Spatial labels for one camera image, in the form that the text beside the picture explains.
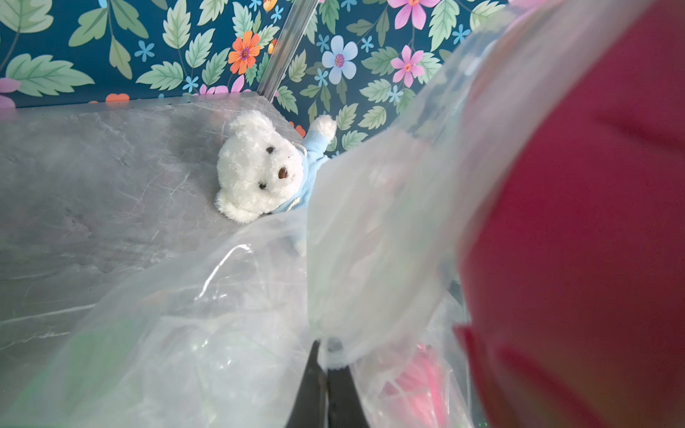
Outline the clear zip-top bag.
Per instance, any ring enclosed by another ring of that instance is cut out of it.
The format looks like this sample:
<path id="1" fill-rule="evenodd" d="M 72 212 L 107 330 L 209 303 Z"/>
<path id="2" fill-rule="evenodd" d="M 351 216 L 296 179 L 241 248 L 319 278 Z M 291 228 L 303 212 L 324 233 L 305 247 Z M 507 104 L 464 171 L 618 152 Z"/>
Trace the clear zip-top bag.
<path id="1" fill-rule="evenodd" d="M 370 427 L 469 427 L 458 255 L 542 121 L 649 7 L 508 5 L 410 108 L 326 163 L 307 208 L 118 284 L 4 427 L 285 427 L 310 349 Z"/>

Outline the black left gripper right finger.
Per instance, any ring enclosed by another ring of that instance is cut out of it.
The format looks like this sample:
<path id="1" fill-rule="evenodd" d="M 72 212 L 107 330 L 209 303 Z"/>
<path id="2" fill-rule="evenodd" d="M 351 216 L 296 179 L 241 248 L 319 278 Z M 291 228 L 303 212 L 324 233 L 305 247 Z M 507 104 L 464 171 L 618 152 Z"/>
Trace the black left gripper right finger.
<path id="1" fill-rule="evenodd" d="M 349 367 L 328 371 L 328 426 L 370 427 Z"/>

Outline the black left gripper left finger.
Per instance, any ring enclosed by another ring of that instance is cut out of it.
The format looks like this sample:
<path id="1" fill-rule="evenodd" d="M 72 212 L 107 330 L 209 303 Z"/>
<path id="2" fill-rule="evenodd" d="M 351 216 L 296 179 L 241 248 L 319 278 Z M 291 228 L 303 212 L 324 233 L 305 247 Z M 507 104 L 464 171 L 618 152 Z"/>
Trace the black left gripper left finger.
<path id="1" fill-rule="evenodd" d="M 328 380 L 318 362 L 319 347 L 320 341 L 315 341 L 311 346 L 286 428 L 324 428 L 326 425 Z"/>

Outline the white teddy bear blue shirt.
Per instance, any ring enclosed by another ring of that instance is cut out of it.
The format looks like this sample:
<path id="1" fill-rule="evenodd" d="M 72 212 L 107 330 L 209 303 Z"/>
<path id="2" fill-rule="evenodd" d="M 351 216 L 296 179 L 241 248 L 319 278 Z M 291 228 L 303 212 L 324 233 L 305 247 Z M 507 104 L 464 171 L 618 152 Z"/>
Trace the white teddy bear blue shirt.
<path id="1" fill-rule="evenodd" d="M 336 131 L 331 116 L 319 116 L 296 143 L 278 133 L 262 112 L 240 115 L 219 151 L 216 208 L 239 224 L 306 208 Z"/>

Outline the pink dragon fruit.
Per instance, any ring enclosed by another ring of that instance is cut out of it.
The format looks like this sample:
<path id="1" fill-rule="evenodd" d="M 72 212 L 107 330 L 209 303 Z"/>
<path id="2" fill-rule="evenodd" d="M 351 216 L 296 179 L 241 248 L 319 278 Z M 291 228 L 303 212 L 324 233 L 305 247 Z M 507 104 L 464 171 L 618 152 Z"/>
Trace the pink dragon fruit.
<path id="1" fill-rule="evenodd" d="M 460 274 L 491 426 L 683 426 L 683 2 L 651 5 L 540 124 Z"/>

